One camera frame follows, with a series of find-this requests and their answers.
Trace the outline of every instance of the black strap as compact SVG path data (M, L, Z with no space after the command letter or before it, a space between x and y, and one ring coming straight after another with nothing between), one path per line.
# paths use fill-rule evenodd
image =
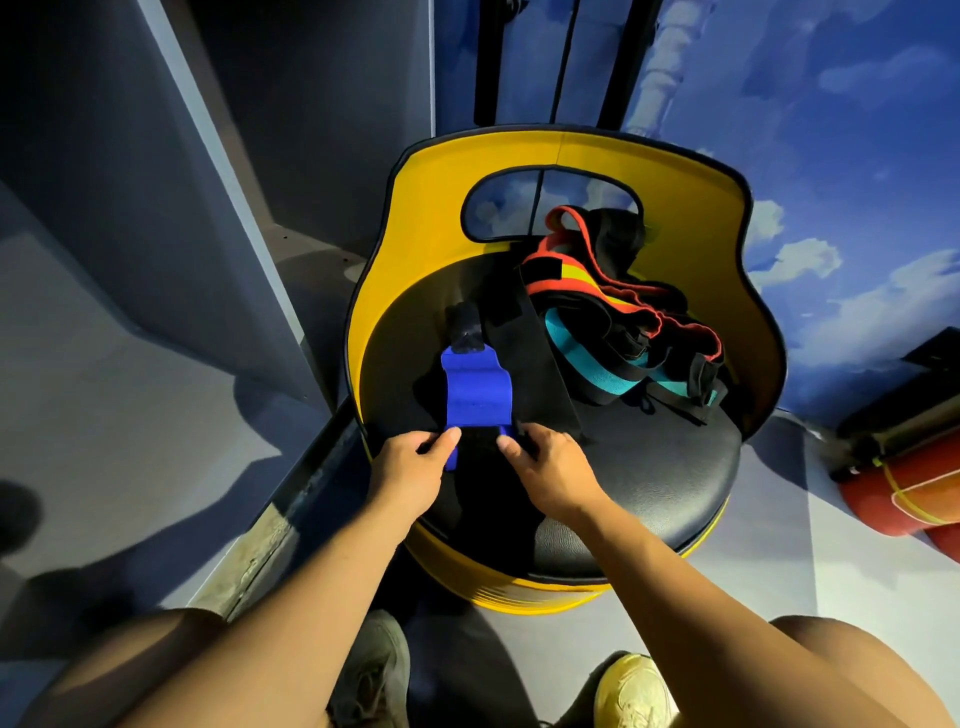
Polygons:
M479 307L487 341L514 384L514 416L579 438L580 418L518 269L491 273Z

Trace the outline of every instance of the black pole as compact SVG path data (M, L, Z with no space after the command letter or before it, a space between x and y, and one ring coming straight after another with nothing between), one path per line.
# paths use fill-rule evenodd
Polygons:
M617 132L623 126L643 58L654 41L657 16L662 5L663 0L634 0L634 4L630 6L623 36L616 51L616 60L613 62L610 82L607 84L607 94L600 109L600 118L597 119L598 129Z

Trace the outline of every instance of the gray wall panel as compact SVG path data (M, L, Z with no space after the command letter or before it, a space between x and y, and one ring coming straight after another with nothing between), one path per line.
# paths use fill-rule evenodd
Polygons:
M387 178L431 135L428 0L194 0L274 219L360 255Z
M179 47L164 57L133 0L17 6L0 47L0 179L138 326L326 411Z

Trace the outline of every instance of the right hand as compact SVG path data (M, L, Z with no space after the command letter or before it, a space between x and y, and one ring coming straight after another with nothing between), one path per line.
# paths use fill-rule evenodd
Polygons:
M500 435L496 444L514 466L533 504L545 516L572 528L592 505L608 499L607 494L572 437L533 423L524 429L540 449L536 459L512 437Z

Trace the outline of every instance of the shoe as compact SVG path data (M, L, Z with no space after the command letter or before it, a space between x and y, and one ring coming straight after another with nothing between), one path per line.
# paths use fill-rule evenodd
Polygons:
M603 673L593 697L596 728L669 728L677 704L646 655L625 655Z
M409 728L410 648L396 619L370 612L330 696L337 728Z

